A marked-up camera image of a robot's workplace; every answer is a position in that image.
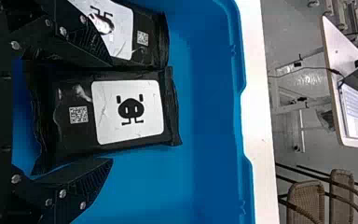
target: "white label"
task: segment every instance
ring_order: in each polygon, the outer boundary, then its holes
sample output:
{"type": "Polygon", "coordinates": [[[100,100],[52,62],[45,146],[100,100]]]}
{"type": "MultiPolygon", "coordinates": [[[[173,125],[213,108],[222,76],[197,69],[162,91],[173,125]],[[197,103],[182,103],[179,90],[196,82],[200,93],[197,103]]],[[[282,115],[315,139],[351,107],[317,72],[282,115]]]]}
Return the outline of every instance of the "white label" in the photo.
{"type": "Polygon", "coordinates": [[[130,8],[110,0],[68,1],[94,23],[111,56],[131,59],[133,13],[130,8]]]}
{"type": "Polygon", "coordinates": [[[137,42],[138,44],[149,46],[149,34],[142,31],[138,31],[137,42]]]}
{"type": "Polygon", "coordinates": [[[69,107],[69,120],[71,124],[89,122],[89,114],[86,106],[69,107]]]}
{"type": "Polygon", "coordinates": [[[156,80],[96,81],[91,91],[99,144],[163,133],[164,118],[156,80]]]}

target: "black plastic packaging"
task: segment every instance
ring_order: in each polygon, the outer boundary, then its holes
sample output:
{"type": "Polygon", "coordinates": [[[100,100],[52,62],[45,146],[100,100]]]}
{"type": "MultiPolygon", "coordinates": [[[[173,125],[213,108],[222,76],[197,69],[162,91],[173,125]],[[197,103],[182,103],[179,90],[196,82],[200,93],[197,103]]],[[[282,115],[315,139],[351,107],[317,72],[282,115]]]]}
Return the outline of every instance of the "black plastic packaging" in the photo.
{"type": "Polygon", "coordinates": [[[0,0],[15,52],[86,67],[162,69],[169,57],[165,15],[124,1],[0,0]]]}
{"type": "Polygon", "coordinates": [[[171,67],[126,72],[27,64],[41,145],[33,175],[90,154],[182,144],[171,67]]]}

